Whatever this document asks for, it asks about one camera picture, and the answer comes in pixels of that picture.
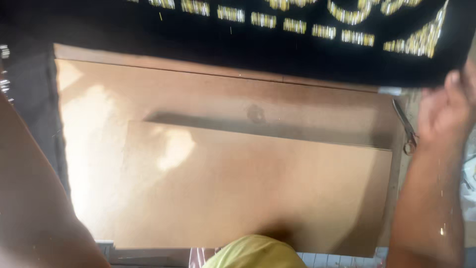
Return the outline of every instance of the black cloth with gold embroidery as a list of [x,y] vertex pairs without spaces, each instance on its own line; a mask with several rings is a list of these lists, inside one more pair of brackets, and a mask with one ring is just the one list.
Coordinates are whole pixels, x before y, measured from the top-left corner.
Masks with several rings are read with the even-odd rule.
[[[386,0],[373,0],[369,16],[356,25],[333,17],[328,0],[304,7],[291,3],[286,11],[271,8],[265,0],[210,0],[209,16],[183,11],[182,2],[190,0],[170,1],[175,9],[153,6],[148,0],[19,0],[3,1],[1,10],[10,23],[51,42],[323,80],[404,87],[441,84],[449,70],[466,61],[476,27],[476,1],[447,0],[441,35],[429,58],[388,52],[384,43],[407,40],[437,18],[446,0],[421,0],[414,7],[403,4],[391,15],[381,11]],[[358,0],[333,3],[348,11],[358,10]],[[218,6],[242,9],[245,21],[219,19]],[[275,28],[253,25],[252,12],[276,16]],[[286,18],[306,22],[305,33],[285,31]],[[335,27],[335,39],[313,36],[314,24]],[[343,30],[374,35],[373,46],[343,42]]]

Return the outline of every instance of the gold sequins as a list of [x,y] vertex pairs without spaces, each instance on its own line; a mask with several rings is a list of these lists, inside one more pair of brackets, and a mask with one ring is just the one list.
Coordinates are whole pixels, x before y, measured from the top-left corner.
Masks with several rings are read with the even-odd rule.
[[210,5],[207,2],[198,0],[182,0],[181,5],[182,11],[202,16],[210,16]]
[[174,0],[149,0],[149,4],[155,7],[162,7],[165,9],[175,9],[175,2]]
[[317,0],[266,0],[272,9],[280,9],[282,11],[289,10],[289,4],[297,5],[303,8],[307,4],[317,2]]
[[228,21],[245,22],[245,11],[218,5],[218,18]]
[[412,54],[416,56],[426,55],[432,58],[435,53],[435,46],[440,37],[441,27],[445,21],[446,7],[448,0],[444,6],[438,11],[433,21],[425,24],[422,29],[412,33],[407,40],[398,39],[384,43],[384,50],[397,53]]
[[336,28],[330,26],[324,26],[314,24],[312,26],[312,35],[320,38],[326,38],[333,40],[336,37]]
[[341,40],[342,42],[373,47],[375,35],[358,31],[342,30]]
[[363,22],[370,14],[373,5],[380,3],[380,0],[359,0],[357,11],[347,11],[338,7],[332,0],[327,1],[327,9],[338,21],[350,25]]
[[402,6],[415,7],[421,0],[385,0],[382,3],[380,11],[385,15],[391,15],[399,10]]
[[261,27],[266,27],[266,28],[275,28],[276,16],[271,16],[271,15],[263,14],[259,12],[252,12],[251,24],[261,26]]
[[306,33],[306,22],[285,18],[283,30],[304,34]]

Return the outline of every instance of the brown board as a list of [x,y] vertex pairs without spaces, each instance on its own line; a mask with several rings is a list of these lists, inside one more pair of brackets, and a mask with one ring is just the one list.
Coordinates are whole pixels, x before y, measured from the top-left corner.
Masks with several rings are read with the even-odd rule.
[[107,218],[117,247],[259,233],[302,252],[374,253],[391,151],[130,121],[123,153]]

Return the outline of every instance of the yellow cloth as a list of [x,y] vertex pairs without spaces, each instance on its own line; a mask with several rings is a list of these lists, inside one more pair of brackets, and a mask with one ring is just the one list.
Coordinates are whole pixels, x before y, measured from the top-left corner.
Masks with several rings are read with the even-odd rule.
[[250,235],[228,244],[203,268],[306,268],[293,248],[278,240]]

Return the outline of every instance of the black fabric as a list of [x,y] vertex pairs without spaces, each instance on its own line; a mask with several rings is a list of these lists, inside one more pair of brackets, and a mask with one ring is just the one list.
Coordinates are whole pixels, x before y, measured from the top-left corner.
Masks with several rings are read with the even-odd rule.
[[[335,0],[349,10],[357,0]],[[476,1],[449,0],[446,20],[433,59],[385,52],[385,41],[406,39],[436,17],[445,0],[422,0],[391,16],[372,9],[364,22],[350,26],[327,11],[327,0],[288,11],[273,10],[264,0],[210,0],[210,17],[126,0],[4,1],[12,22],[51,42],[114,52],[152,55],[303,77],[389,86],[432,86],[466,61],[474,35]],[[246,11],[246,23],[217,18],[217,5]],[[251,25],[252,11],[277,15],[276,29]],[[307,22],[304,35],[282,30],[284,18]],[[312,24],[336,26],[333,41],[311,36]],[[373,48],[343,43],[342,29],[372,33]]]
[[11,82],[8,96],[70,197],[53,47],[5,24],[0,24],[0,43],[10,49],[4,60]]

